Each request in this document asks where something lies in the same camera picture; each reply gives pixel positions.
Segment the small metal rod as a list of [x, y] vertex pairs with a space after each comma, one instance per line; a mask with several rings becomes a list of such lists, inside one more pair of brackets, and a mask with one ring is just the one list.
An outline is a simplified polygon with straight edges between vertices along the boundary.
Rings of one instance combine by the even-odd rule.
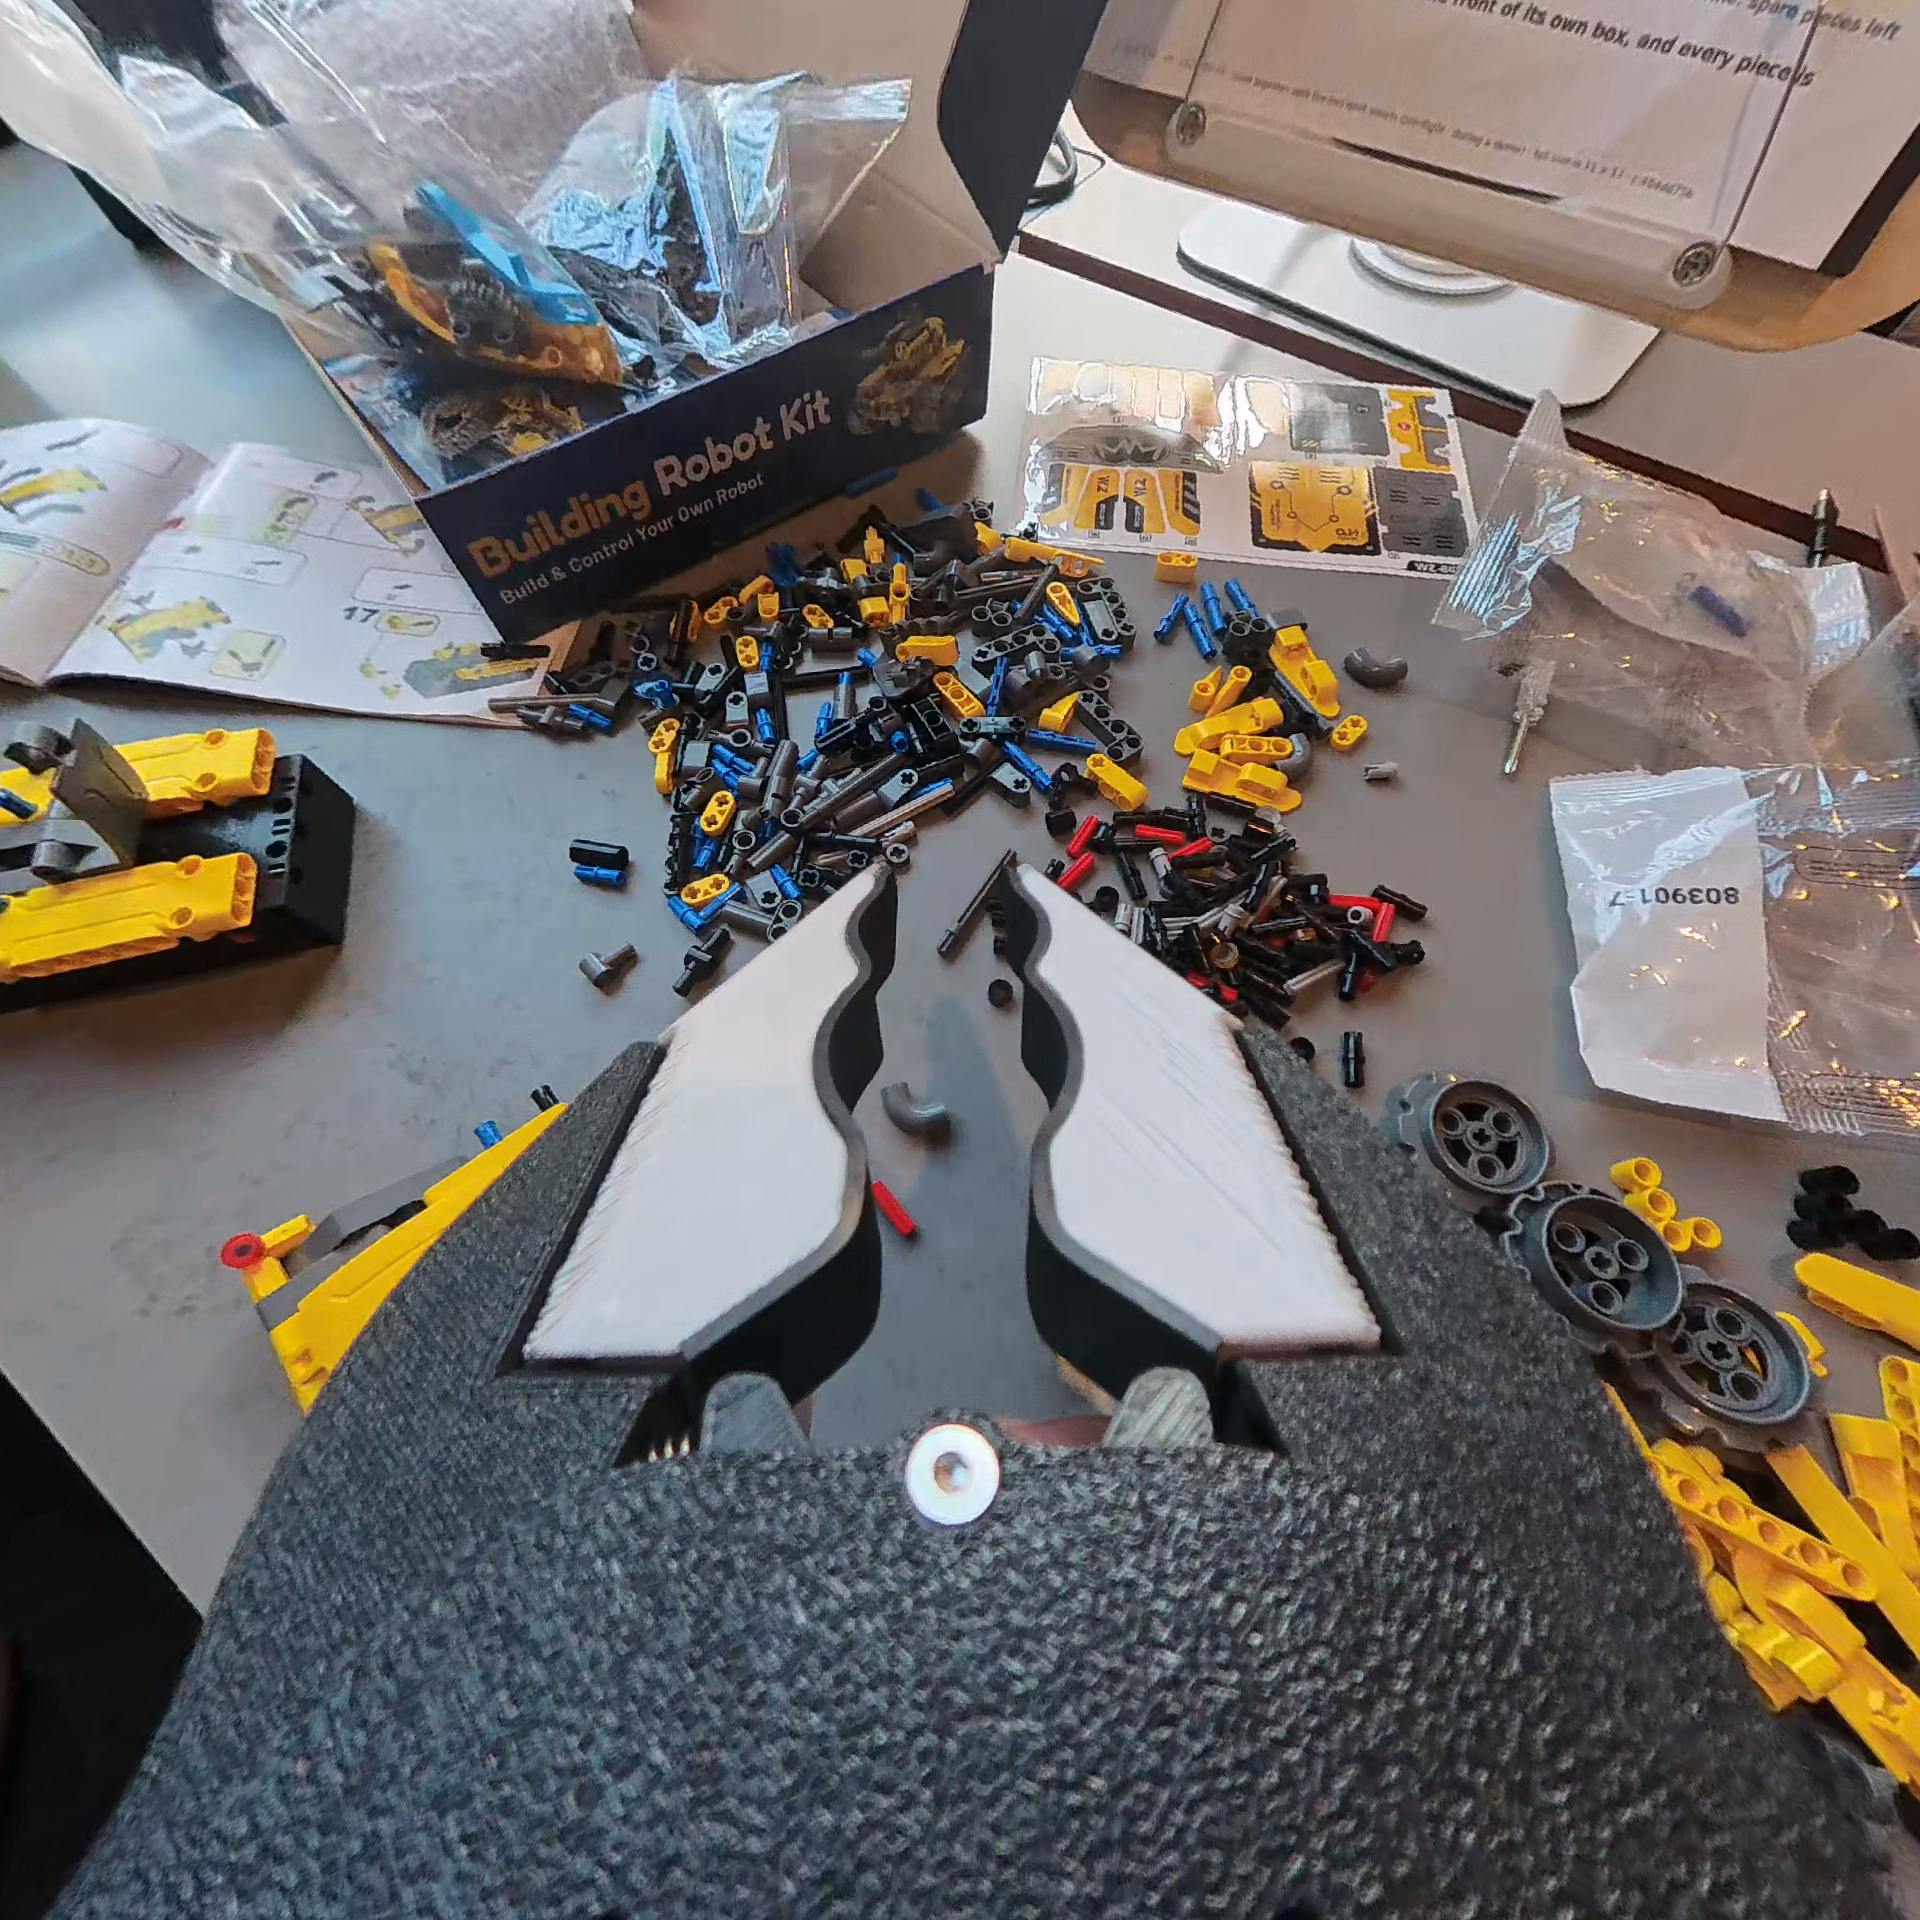
[[1510, 683], [1510, 715], [1499, 756], [1499, 777], [1514, 779], [1530, 733], [1548, 714], [1548, 700], [1558, 675], [1558, 646], [1527, 647], [1499, 665], [1499, 679]]

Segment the white stand base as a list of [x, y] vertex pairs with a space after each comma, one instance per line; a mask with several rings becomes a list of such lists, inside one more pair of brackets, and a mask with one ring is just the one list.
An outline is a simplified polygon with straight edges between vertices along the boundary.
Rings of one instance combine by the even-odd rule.
[[1514, 403], [1539, 393], [1565, 409], [1603, 403], [1659, 336], [1595, 306], [1236, 202], [1191, 218], [1175, 255], [1236, 297]]

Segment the blue cardboard kit box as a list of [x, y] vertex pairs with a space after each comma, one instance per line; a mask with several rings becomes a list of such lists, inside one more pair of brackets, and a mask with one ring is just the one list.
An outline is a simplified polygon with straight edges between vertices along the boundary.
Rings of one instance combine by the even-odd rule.
[[651, 588], [982, 418], [993, 270], [1099, 15], [1103, 5], [636, 5], [636, 32], [663, 61], [708, 61], [726, 75], [906, 75], [913, 105], [806, 252], [802, 277], [841, 312], [837, 325], [441, 490], [419, 490], [398, 468], [502, 634], [533, 638]]

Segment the pile of small brick parts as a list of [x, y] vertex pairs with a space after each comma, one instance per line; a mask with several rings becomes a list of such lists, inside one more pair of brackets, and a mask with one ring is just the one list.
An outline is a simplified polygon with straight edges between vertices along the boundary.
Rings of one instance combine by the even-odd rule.
[[770, 545], [753, 578], [635, 598], [584, 626], [584, 660], [496, 715], [564, 739], [635, 722], [665, 806], [660, 901], [693, 1000], [736, 942], [770, 946], [851, 880], [903, 872], [937, 823], [982, 799], [1028, 809], [1041, 879], [1233, 1018], [1285, 1028], [1331, 987], [1352, 1004], [1427, 962], [1427, 905], [1389, 882], [1341, 891], [1298, 866], [1285, 820], [1313, 755], [1366, 718], [1300, 615], [1228, 578], [1171, 600], [1152, 646], [1191, 641], [1202, 675], [1147, 784], [1117, 703], [1140, 628], [1119, 584], [1060, 545], [988, 524], [984, 500], [921, 497], [837, 545]]

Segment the grey desk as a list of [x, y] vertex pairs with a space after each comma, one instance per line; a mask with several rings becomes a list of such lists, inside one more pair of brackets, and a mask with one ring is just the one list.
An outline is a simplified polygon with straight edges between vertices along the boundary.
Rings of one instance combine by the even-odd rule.
[[[538, 1072], [570, 1115], [377, 1309], [277, 1453], [59, 1916], [1897, 1916], [1867, 1789], [1777, 1723], [1533, 1285], [1279, 1042], [1242, 1051], [1381, 1325], [1233, 1362], [1186, 1443], [971, 1409], [736, 1436], [773, 1379], [521, 1362], [660, 1061], [592, 1011], [540, 860], [588, 751], [374, 722], [343, 957], [4, 1019], [4, 1371], [77, 1395], [154, 1524], [247, 1488], [238, 1309], [167, 1321], [243, 1205], [369, 1185]], [[1022, 1019], [937, 1011], [973, 1099], [935, 1302], [1023, 1298]]]

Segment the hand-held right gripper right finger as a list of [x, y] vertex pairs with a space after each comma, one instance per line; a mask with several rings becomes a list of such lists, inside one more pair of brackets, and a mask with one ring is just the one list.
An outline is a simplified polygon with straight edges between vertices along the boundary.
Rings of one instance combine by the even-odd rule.
[[1032, 868], [999, 896], [1045, 1099], [1023, 1255], [1045, 1347], [1078, 1374], [1375, 1354], [1236, 1019]]

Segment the yellow curved brick assembly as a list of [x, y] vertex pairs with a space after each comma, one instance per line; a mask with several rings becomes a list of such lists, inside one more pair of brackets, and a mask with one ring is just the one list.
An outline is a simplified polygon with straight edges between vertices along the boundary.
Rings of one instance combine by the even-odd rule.
[[324, 1219], [295, 1214], [221, 1242], [220, 1262], [250, 1295], [301, 1414], [424, 1253], [569, 1109], [549, 1087], [533, 1102], [536, 1115], [508, 1133], [482, 1123], [468, 1159], [406, 1175]]

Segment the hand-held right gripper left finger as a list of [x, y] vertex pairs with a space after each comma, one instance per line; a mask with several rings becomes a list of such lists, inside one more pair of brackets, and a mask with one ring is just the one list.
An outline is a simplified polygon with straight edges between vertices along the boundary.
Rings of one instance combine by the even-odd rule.
[[879, 1250], [851, 1109], [896, 944], [897, 882], [866, 871], [665, 1029], [526, 1366], [826, 1382], [858, 1354]]

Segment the laminated instruction sign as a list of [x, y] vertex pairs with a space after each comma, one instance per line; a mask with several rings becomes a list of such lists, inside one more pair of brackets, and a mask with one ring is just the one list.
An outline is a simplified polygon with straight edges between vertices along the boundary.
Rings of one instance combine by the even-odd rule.
[[1108, 5], [1113, 159], [1727, 349], [1917, 287], [1915, 5]]

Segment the clear plastic bag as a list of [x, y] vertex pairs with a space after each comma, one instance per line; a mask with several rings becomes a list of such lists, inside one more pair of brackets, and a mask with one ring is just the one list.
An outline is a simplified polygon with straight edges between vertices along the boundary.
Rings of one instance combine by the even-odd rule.
[[1433, 622], [1595, 770], [1915, 758], [1915, 609], [1576, 450], [1548, 389]]

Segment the sticker sheet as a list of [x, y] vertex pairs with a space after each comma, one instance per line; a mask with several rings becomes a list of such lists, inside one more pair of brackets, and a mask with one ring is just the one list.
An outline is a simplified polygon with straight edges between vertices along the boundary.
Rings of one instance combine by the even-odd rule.
[[1038, 357], [1017, 527], [1088, 554], [1452, 578], [1477, 514], [1446, 389]]

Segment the instruction booklet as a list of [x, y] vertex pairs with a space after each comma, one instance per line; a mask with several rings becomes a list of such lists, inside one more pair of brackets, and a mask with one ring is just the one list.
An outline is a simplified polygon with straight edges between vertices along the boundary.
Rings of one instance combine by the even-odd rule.
[[506, 724], [551, 643], [500, 641], [383, 468], [133, 425], [1, 431], [1, 680]]

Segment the yellow and black brick assembly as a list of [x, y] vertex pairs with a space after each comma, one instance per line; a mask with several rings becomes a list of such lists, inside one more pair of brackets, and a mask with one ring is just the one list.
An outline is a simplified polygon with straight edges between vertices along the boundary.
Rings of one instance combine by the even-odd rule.
[[23, 728], [1, 755], [4, 1011], [342, 946], [354, 827], [352, 794], [263, 728]]

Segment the clear bags of brick parts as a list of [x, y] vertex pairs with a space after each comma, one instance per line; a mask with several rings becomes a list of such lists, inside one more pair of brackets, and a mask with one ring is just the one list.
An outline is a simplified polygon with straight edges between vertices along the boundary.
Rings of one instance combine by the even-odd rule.
[[906, 75], [663, 61], [636, 5], [4, 5], [4, 122], [304, 335], [419, 490], [841, 318]]

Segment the pile of wheels and tires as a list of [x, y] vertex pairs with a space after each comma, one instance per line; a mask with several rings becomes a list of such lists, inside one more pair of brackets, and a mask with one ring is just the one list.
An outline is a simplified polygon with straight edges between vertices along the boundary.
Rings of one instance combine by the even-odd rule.
[[1681, 1262], [1623, 1196], [1556, 1180], [1548, 1129], [1519, 1092], [1427, 1071], [1384, 1096], [1381, 1133], [1472, 1205], [1576, 1344], [1681, 1436], [1752, 1455], [1806, 1436], [1807, 1338]]

